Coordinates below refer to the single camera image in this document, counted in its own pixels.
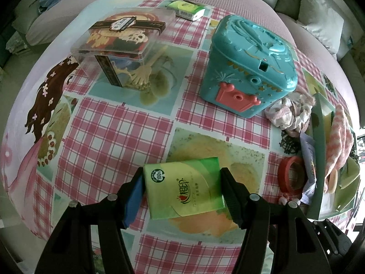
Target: teal toy box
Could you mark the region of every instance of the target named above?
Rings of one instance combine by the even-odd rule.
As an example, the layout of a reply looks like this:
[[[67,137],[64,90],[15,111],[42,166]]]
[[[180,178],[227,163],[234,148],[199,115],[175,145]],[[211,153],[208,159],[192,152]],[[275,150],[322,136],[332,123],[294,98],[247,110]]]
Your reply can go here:
[[[204,100],[251,118],[297,82],[291,47],[280,36],[237,15],[219,22],[200,88]]]

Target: green tissue pack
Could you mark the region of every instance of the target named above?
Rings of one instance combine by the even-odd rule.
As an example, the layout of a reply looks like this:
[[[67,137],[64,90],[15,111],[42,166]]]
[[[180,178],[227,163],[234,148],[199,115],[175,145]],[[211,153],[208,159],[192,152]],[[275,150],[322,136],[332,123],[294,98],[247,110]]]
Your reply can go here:
[[[224,208],[217,157],[148,164],[143,173],[151,219]]]

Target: round table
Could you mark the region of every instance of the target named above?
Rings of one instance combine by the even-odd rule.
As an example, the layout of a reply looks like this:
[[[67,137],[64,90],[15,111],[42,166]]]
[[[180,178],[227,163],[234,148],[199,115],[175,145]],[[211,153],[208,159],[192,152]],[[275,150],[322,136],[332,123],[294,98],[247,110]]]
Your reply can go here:
[[[282,195],[277,169],[284,156],[299,150],[295,141],[263,113],[244,119],[198,96],[211,35],[227,11],[207,6],[198,21],[176,18],[160,69],[166,81],[174,80],[167,94],[152,100],[103,77],[93,80],[69,55],[75,40],[111,5],[164,7],[170,1],[94,2],[30,72],[8,120],[1,170],[10,199],[37,236],[49,238],[71,200],[98,202],[145,163],[218,156],[221,167],[228,167],[250,192],[269,202]],[[308,90],[303,68],[325,83],[304,54],[295,48],[293,54],[299,86]],[[339,94],[324,87],[329,101],[347,108]],[[337,217],[336,224],[344,224],[346,216]],[[144,200],[122,235],[136,273],[231,273],[244,233],[227,209],[150,220]],[[92,236],[95,265],[102,273],[96,227]],[[267,249],[263,272],[270,272],[272,256]]]

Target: screw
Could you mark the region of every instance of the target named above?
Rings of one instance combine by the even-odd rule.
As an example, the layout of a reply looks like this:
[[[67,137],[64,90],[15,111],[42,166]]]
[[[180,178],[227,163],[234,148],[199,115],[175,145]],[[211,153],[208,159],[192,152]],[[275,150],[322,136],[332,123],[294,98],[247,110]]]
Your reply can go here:
[[[116,195],[116,194],[108,195],[108,200],[109,201],[115,201],[116,199],[118,199],[118,195]]]
[[[76,208],[77,204],[78,204],[78,202],[77,202],[77,201],[72,200],[72,201],[69,203],[69,207],[71,207],[71,208]]]
[[[288,203],[288,205],[289,205],[289,207],[290,207],[290,208],[297,208],[297,207],[298,207],[298,204],[297,204],[297,203],[295,203],[294,201],[290,201],[290,202]]]
[[[251,194],[250,199],[252,201],[258,201],[258,200],[260,200],[260,196],[258,194]]]

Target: plastic food container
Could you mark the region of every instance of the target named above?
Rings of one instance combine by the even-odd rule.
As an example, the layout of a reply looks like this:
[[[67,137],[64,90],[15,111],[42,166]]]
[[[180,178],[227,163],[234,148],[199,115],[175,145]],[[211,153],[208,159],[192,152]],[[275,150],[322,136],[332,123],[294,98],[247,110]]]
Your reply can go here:
[[[151,66],[164,52],[153,49],[163,40],[175,12],[157,8],[116,9],[92,25],[72,46],[71,53],[92,79],[104,72],[118,87],[144,90]]]

